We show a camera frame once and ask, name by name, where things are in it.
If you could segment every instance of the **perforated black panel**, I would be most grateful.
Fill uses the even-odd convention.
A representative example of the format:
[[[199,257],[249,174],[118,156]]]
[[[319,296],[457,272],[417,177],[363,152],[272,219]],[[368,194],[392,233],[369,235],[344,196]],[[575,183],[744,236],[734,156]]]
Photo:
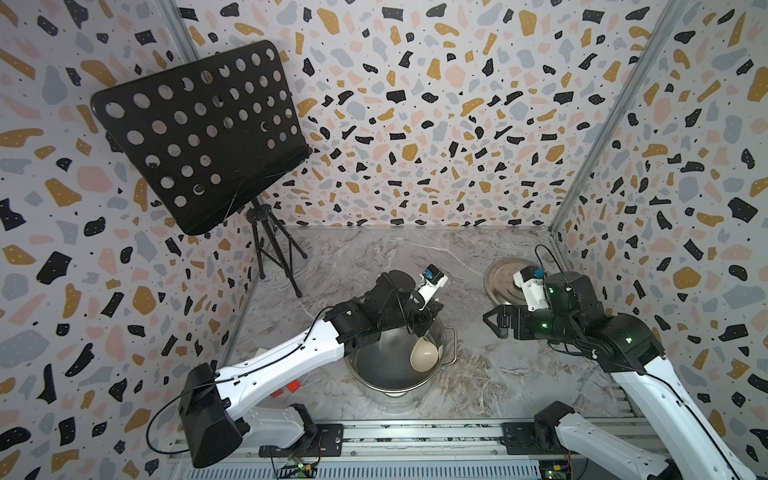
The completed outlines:
[[[277,52],[260,41],[91,99],[185,233],[211,230],[309,156]]]

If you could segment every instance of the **metal pot lid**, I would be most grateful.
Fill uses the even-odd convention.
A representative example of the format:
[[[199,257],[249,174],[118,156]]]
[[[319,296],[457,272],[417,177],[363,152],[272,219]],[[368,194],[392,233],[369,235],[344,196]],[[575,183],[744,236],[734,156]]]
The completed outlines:
[[[495,305],[527,305],[523,291],[512,278],[520,270],[536,262],[523,257],[504,257],[496,260],[485,271],[485,292]]]

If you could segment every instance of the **patterned wall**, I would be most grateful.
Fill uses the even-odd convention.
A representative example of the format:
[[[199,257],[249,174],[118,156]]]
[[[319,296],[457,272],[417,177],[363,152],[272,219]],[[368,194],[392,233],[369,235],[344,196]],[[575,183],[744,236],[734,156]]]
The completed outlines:
[[[150,2],[0,14],[0,477],[158,478],[146,424],[220,357],[250,229],[183,235],[91,116],[94,92],[180,63]],[[168,449],[175,411],[155,425]]]
[[[549,222],[666,4],[177,3],[202,55],[280,50],[316,150],[281,219],[452,226]]]
[[[766,475],[768,3],[691,4],[558,238]]]

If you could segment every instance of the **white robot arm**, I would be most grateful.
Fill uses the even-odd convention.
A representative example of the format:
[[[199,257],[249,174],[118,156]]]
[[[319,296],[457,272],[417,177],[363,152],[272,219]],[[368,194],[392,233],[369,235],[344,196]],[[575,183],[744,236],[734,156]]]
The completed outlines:
[[[540,449],[565,448],[623,480],[754,480],[683,388],[664,348],[637,317],[607,316],[591,281],[576,272],[544,276],[535,267],[515,275],[528,306],[500,305],[483,316],[499,338],[571,344],[597,361],[637,403],[672,459],[646,452],[554,402],[535,416]],[[493,323],[489,317],[496,315]]]
[[[318,315],[309,329],[268,352],[216,372],[207,363],[192,369],[179,395],[192,465],[203,468],[220,461],[246,436],[251,445],[305,452],[317,427],[304,406],[256,405],[291,380],[378,342],[386,330],[407,326],[414,335],[424,336],[442,309],[433,297],[447,280],[433,265],[422,274],[418,289],[406,273],[383,273],[365,295],[325,309],[322,320]],[[147,425],[147,443],[149,428],[161,411]]]

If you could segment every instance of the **gray marble surface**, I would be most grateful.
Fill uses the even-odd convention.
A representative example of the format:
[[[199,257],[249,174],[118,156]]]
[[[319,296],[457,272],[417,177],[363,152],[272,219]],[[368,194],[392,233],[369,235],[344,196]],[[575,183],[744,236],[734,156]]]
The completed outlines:
[[[290,230],[309,254],[298,257],[297,299],[275,264],[257,281],[230,362],[254,356],[295,336],[324,306],[359,296],[383,271],[403,270],[418,280],[434,263],[449,276],[437,297],[445,305],[440,318],[458,331],[458,360],[435,375],[433,386],[407,412],[392,413],[372,402],[343,360],[299,378],[301,387],[263,407],[303,403],[315,419],[478,419],[531,418],[555,400],[587,417],[626,416],[610,378],[594,362],[553,352],[544,342],[497,339],[482,322],[493,308],[483,274],[502,257],[535,260],[537,243],[550,246],[536,230]],[[547,265],[554,270],[554,265]]]

